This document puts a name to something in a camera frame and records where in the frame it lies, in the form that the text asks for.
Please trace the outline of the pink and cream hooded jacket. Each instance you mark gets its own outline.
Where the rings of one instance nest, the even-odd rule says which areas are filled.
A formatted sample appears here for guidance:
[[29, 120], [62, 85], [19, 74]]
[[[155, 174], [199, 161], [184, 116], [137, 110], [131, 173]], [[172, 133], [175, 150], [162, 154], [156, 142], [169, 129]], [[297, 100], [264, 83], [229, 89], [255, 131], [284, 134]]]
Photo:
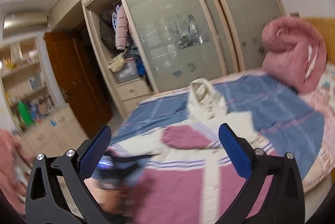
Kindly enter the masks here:
[[223, 123], [253, 148], [275, 153], [254, 130], [251, 112], [230, 111], [225, 97], [206, 79], [190, 84], [186, 108], [186, 120], [108, 148], [123, 159], [141, 156], [142, 161], [123, 182], [101, 175], [85, 180], [106, 213], [129, 223], [216, 222], [244, 182], [219, 141]]

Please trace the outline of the pink fleece bed blanket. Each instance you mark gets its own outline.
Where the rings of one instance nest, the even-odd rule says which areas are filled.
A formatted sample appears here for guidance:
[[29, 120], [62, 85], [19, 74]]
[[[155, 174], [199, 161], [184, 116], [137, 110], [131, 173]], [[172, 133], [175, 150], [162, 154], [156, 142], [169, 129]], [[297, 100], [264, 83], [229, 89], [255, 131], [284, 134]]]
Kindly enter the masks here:
[[138, 131], [153, 153], [144, 168], [149, 184], [173, 190], [235, 195], [243, 180], [222, 147], [227, 123], [252, 147], [273, 155], [294, 154], [309, 191], [334, 168], [334, 113], [314, 91], [304, 97], [265, 74], [245, 74], [212, 83], [220, 103], [208, 112], [179, 89], [142, 102], [125, 133]]

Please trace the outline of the blue plaid bed sheet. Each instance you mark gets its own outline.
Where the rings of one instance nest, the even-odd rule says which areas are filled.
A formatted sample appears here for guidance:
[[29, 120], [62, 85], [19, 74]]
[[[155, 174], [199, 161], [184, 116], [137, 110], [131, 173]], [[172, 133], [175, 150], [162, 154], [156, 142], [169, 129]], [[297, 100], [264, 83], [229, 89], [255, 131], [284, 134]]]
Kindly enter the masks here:
[[[267, 75], [248, 74], [232, 82], [220, 81], [214, 87], [227, 100], [228, 110], [250, 111], [254, 129], [267, 137], [280, 155], [293, 153], [301, 177], [307, 175], [321, 148], [324, 114]], [[186, 120], [188, 91], [172, 90], [140, 103], [111, 142]]]

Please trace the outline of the beige bookshelf cabinet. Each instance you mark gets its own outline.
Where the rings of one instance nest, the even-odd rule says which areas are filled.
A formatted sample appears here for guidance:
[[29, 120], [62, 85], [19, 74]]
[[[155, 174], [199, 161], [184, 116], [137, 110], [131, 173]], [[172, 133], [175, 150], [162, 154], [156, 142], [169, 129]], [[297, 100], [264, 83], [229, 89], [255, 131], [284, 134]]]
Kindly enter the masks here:
[[[1, 100], [1, 127], [17, 136], [31, 154], [62, 155], [87, 139], [70, 105], [57, 104], [36, 37], [1, 46]], [[19, 114], [19, 101], [34, 121], [29, 128]]]

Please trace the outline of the green bottle on shelf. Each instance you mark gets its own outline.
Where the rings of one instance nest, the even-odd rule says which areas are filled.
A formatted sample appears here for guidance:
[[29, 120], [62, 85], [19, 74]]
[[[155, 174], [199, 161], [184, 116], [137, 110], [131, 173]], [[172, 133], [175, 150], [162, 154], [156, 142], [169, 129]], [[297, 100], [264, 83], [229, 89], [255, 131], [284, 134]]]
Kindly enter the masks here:
[[21, 116], [21, 118], [23, 119], [24, 124], [26, 125], [26, 127], [31, 127], [34, 124], [33, 119], [30, 117], [30, 112], [28, 110], [28, 107], [26, 106], [26, 104], [22, 101], [18, 102], [18, 111], [19, 114]]

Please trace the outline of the clear plastic storage box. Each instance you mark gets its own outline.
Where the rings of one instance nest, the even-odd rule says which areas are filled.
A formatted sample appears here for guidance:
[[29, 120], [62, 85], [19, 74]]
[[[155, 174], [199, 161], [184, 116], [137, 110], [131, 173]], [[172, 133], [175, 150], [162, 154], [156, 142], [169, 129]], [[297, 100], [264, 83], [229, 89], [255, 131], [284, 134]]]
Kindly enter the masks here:
[[139, 78], [136, 62], [134, 60], [126, 61], [121, 70], [114, 72], [113, 75], [118, 83], [124, 83]]

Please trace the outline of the brown wooden door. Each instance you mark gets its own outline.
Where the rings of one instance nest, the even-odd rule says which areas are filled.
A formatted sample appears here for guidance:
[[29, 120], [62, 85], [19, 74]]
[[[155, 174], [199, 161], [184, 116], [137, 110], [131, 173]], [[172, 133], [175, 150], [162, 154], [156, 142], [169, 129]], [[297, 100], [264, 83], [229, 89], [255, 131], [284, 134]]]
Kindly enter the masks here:
[[88, 31], [50, 32], [44, 39], [64, 100], [85, 133], [93, 137], [112, 118], [112, 108]]

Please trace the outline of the blue garment in wardrobe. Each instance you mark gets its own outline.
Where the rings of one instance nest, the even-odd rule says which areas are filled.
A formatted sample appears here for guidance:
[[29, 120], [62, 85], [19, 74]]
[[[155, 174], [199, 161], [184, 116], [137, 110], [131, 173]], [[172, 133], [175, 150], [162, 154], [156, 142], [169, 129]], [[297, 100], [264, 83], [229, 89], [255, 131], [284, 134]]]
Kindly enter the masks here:
[[146, 76], [145, 66], [143, 65], [143, 62], [142, 62], [141, 59], [136, 60], [136, 69], [137, 69], [137, 74], [140, 77], [145, 77]]

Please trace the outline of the yellow cloth bundle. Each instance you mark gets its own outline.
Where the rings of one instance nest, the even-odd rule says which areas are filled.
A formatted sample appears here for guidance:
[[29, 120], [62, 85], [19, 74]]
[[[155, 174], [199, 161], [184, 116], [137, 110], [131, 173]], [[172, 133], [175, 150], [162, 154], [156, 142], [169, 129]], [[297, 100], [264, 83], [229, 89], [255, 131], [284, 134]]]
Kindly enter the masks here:
[[113, 73], [120, 71], [125, 65], [125, 54], [121, 53], [118, 56], [114, 57], [112, 61], [109, 63], [108, 68]]

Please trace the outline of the floral pillow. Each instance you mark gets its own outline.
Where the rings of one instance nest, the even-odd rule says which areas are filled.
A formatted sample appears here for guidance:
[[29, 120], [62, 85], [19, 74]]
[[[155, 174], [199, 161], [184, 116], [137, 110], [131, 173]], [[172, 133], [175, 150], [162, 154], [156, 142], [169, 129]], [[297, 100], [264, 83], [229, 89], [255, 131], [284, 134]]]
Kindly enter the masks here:
[[332, 63], [327, 63], [324, 72], [321, 75], [320, 81], [317, 85], [318, 89], [323, 90], [334, 99], [334, 80], [335, 80], [335, 66]]

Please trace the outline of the hanging pink puffer jacket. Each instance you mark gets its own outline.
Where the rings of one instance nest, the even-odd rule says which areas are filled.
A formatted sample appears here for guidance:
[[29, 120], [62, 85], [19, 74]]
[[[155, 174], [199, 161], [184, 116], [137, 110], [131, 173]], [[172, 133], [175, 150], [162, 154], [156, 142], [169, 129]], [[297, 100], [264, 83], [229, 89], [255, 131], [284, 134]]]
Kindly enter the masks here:
[[133, 32], [123, 5], [120, 6], [116, 13], [115, 36], [115, 46], [118, 50], [128, 48], [133, 42]]

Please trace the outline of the hanging dark jacket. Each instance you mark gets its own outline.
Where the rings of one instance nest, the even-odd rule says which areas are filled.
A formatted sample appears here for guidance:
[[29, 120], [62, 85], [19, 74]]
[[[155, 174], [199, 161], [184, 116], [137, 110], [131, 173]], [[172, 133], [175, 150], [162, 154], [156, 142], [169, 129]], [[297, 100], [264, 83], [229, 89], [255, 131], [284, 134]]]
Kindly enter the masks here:
[[115, 48], [115, 31], [112, 25], [112, 14], [104, 10], [99, 15], [100, 39], [111, 52]]

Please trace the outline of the rolled pink quilt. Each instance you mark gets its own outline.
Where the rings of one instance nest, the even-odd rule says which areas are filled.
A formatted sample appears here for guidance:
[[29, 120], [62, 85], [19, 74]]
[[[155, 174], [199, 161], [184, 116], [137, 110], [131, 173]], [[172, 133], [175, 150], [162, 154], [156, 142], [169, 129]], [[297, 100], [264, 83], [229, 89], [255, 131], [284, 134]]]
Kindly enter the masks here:
[[326, 45], [320, 32], [298, 17], [278, 17], [262, 31], [266, 56], [262, 69], [306, 94], [316, 89], [326, 67]]

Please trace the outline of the beige sliding door wardrobe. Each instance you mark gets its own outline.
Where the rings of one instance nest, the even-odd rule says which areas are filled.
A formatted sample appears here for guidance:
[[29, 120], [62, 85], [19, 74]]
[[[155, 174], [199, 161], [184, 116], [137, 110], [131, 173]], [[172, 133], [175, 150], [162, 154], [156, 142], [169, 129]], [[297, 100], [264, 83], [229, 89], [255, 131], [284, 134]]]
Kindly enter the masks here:
[[[100, 37], [99, 16], [121, 5], [127, 34], [138, 48], [145, 79], [120, 83], [114, 57]], [[153, 93], [259, 68], [263, 27], [285, 15], [282, 0], [59, 0], [49, 13], [53, 31], [84, 22], [109, 93], [122, 118]]]

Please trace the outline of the wooden headboard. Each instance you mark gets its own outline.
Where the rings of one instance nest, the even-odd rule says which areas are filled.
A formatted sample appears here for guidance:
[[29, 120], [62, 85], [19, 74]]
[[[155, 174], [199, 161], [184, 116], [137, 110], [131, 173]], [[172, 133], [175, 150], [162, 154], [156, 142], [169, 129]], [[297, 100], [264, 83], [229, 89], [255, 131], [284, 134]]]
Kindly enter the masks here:
[[322, 35], [327, 50], [327, 60], [335, 64], [335, 19], [330, 17], [307, 17], [309, 21]]

